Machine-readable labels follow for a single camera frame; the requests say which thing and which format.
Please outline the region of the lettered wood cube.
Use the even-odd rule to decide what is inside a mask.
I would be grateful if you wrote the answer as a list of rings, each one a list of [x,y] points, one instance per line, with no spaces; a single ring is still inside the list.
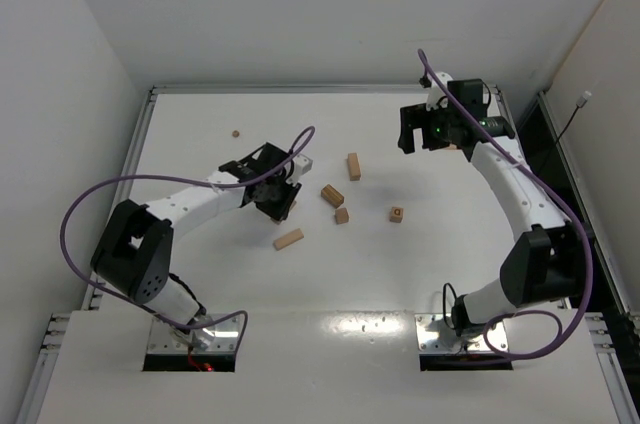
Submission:
[[[402,223],[404,219],[404,209],[402,207],[393,206],[389,213],[389,221],[393,223]]]

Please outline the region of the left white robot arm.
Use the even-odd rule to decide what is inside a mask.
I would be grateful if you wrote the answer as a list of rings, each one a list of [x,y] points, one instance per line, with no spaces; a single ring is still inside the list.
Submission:
[[[188,286],[170,271],[172,248],[190,231],[228,211],[255,206],[275,221],[288,217],[312,160],[266,143],[253,154],[221,165],[203,185],[163,199],[119,203],[91,260],[108,284],[157,317],[174,335],[203,347],[213,334],[211,318]]]

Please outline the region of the dark grained wood block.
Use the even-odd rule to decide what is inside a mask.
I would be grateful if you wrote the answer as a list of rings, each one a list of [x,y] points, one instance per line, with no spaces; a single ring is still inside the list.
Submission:
[[[330,184],[325,185],[321,189],[320,195],[334,209],[338,209],[344,204],[344,195]]]

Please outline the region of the numbered wood cube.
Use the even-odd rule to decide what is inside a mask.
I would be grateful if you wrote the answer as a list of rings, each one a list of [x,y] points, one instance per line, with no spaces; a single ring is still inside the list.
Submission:
[[[349,222],[350,217],[346,208],[338,208],[335,210],[334,219],[337,225],[346,224]]]

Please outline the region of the long light wood block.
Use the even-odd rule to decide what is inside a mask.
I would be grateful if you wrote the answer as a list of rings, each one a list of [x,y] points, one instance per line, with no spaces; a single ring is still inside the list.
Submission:
[[[291,211],[295,208],[296,204],[297,204],[297,201],[293,200],[291,202],[291,204],[289,205],[289,207],[287,208],[287,210],[282,214],[282,216],[280,218],[277,218],[277,219],[276,218],[271,218],[271,222],[273,222],[273,223],[275,223],[277,225],[280,225],[282,222],[286,221],[287,218],[289,217]]]

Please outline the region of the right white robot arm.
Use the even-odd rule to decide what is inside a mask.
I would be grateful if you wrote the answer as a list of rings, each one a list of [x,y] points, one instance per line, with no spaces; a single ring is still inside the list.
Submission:
[[[488,183],[514,237],[498,278],[456,297],[447,324],[464,335],[497,316],[580,295],[586,283],[582,246],[588,238],[528,177],[530,168],[509,120],[488,113],[491,93],[485,83],[441,73],[437,79],[422,77],[420,84],[428,96],[401,108],[399,148],[413,153],[419,130],[429,151],[450,146],[462,151]]]

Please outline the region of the long pale wood block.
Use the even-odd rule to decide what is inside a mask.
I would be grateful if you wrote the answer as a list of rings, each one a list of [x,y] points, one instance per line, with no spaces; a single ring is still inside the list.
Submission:
[[[304,233],[300,228],[290,231],[273,241],[273,246],[280,251],[304,238]]]

